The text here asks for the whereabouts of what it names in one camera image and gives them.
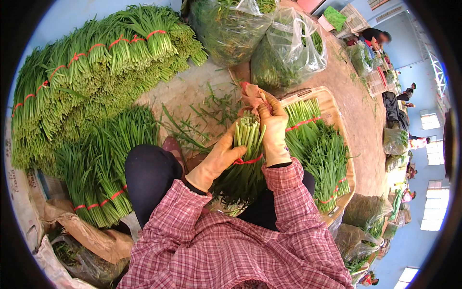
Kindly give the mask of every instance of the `vegetable pile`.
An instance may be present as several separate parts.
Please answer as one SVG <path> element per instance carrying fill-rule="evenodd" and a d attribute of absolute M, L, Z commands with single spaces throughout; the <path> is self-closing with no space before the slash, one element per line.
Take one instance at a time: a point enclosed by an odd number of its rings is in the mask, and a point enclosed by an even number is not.
<path fill-rule="evenodd" d="M 212 188 L 214 196 L 222 196 L 225 205 L 248 206 L 266 189 L 266 181 L 261 171 L 264 163 L 261 142 L 265 130 L 266 125 L 260 132 L 260 123 L 249 111 L 244 111 L 244 116 L 239 124 L 236 124 L 233 147 L 244 145 L 247 152 L 241 163 L 232 164 L 214 181 Z"/>
<path fill-rule="evenodd" d="M 374 55 L 371 55 L 371 51 L 364 42 L 348 46 L 346 51 L 359 77 L 367 76 L 375 68 L 372 61 Z"/>
<path fill-rule="evenodd" d="M 279 5 L 278 0 L 195 0 L 189 20 L 219 66 L 250 60 Z"/>
<path fill-rule="evenodd" d="M 149 107 L 135 106 L 98 123 L 82 141 L 55 152 L 75 213 L 98 228 L 109 228 L 133 209 L 126 193 L 125 160 L 139 144 L 157 145 L 159 123 Z"/>
<path fill-rule="evenodd" d="M 279 9 L 252 55 L 252 83 L 276 94 L 324 70 L 327 52 L 320 33 L 319 26 L 306 14 L 293 7 Z"/>
<path fill-rule="evenodd" d="M 78 141 L 143 92 L 207 61 L 194 31 L 168 7 L 129 6 L 26 58 L 12 114 L 12 164 L 58 175 L 53 151 Z"/>
<path fill-rule="evenodd" d="M 286 129 L 289 152 L 313 175 L 313 198 L 319 211 L 329 212 L 335 207 L 337 196 L 350 192 L 346 179 L 348 147 L 339 131 L 321 119 L 317 98 L 296 102 L 284 110 L 289 116 Z"/>
<path fill-rule="evenodd" d="M 407 152 L 409 133 L 404 129 L 383 129 L 383 152 L 403 155 Z"/>

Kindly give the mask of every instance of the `bag of greens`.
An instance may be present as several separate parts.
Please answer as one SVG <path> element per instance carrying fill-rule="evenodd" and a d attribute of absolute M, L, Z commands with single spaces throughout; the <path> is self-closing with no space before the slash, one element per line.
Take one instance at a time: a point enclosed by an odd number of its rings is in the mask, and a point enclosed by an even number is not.
<path fill-rule="evenodd" d="M 98 288 L 106 288 L 122 273 L 130 258 L 112 264 L 82 246 L 71 235 L 62 234 L 51 241 L 59 260 L 72 277 Z"/>
<path fill-rule="evenodd" d="M 348 46 L 346 52 L 359 77 L 366 77 L 374 70 L 374 66 L 377 65 L 377 63 L 372 61 L 374 55 L 371 55 L 364 42 L 358 41 L 355 45 Z"/>
<path fill-rule="evenodd" d="M 335 244 L 345 261 L 366 257 L 380 248 L 380 241 L 358 227 L 341 224 Z"/>
<path fill-rule="evenodd" d="M 252 83 L 272 94 L 305 82 L 327 66 L 322 29 L 293 7 L 280 8 L 252 55 Z"/>
<path fill-rule="evenodd" d="M 404 129 L 383 129 L 383 152 L 403 155 L 407 153 L 409 133 Z"/>
<path fill-rule="evenodd" d="M 343 213 L 343 223 L 369 230 L 375 221 L 392 210 L 387 199 L 379 196 L 354 194 Z"/>
<path fill-rule="evenodd" d="M 193 0 L 189 22 L 212 60 L 231 67 L 250 60 L 279 0 Z"/>

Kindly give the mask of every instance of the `window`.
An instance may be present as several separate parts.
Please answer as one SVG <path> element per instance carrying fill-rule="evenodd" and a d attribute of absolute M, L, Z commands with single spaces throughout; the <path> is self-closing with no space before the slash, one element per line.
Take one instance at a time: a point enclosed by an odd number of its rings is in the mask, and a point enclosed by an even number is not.
<path fill-rule="evenodd" d="M 387 3 L 390 0 L 367 0 L 367 3 L 371 7 L 372 10 L 380 7 L 381 5 Z"/>
<path fill-rule="evenodd" d="M 449 189 L 442 187 L 443 180 L 428 182 L 427 201 L 425 202 L 424 218 L 420 226 L 424 231 L 439 231 L 449 202 Z"/>
<path fill-rule="evenodd" d="M 409 283 L 412 281 L 412 279 L 414 279 L 414 276 L 415 274 L 417 274 L 417 272 L 419 272 L 419 269 L 409 268 L 409 267 L 404 268 L 404 272 L 401 274 L 401 277 L 398 283 L 396 283 L 394 289 L 406 288 L 409 285 Z"/>
<path fill-rule="evenodd" d="M 377 18 L 376 18 L 376 21 L 377 21 L 377 22 L 380 22 L 380 21 L 384 20 L 385 18 L 387 18 L 387 17 L 389 17 L 389 16 L 391 16 L 391 15 L 397 13 L 398 11 L 400 11 L 401 8 L 402 8 L 402 6 L 399 6 L 399 7 L 395 8 L 395 9 L 391 9 L 390 11 L 388 11 L 388 12 L 386 12 L 386 13 L 380 15 L 379 17 L 377 17 Z"/>
<path fill-rule="evenodd" d="M 429 166 L 444 165 L 443 141 L 432 141 L 427 144 L 427 159 Z"/>

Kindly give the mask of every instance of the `gloved hand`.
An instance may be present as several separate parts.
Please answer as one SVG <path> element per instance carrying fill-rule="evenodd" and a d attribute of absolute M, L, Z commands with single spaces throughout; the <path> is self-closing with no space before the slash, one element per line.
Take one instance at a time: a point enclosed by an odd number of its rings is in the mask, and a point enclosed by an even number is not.
<path fill-rule="evenodd" d="M 292 160 L 289 152 L 286 150 L 285 141 L 286 125 L 289 117 L 273 95 L 266 92 L 264 96 L 273 107 L 273 115 L 271 115 L 264 104 L 258 106 L 260 128 L 266 125 L 262 141 L 265 150 L 266 166 L 270 167 L 277 164 L 290 163 Z"/>
<path fill-rule="evenodd" d="M 236 123 L 215 144 L 208 156 L 185 176 L 186 180 L 195 188 L 204 192 L 208 191 L 213 180 L 247 152 L 246 146 L 231 149 L 235 129 Z"/>

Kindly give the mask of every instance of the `woman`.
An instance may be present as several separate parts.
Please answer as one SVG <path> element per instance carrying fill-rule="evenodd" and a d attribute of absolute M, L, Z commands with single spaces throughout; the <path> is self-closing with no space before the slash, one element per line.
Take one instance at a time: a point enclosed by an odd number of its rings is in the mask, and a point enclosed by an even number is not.
<path fill-rule="evenodd" d="M 274 110 L 258 107 L 268 189 L 238 217 L 204 209 L 213 180 L 247 151 L 232 148 L 235 125 L 189 173 L 172 138 L 130 151 L 127 187 L 142 231 L 118 288 L 353 289 L 310 195 L 314 178 L 286 150 L 288 115 L 265 95 Z"/>

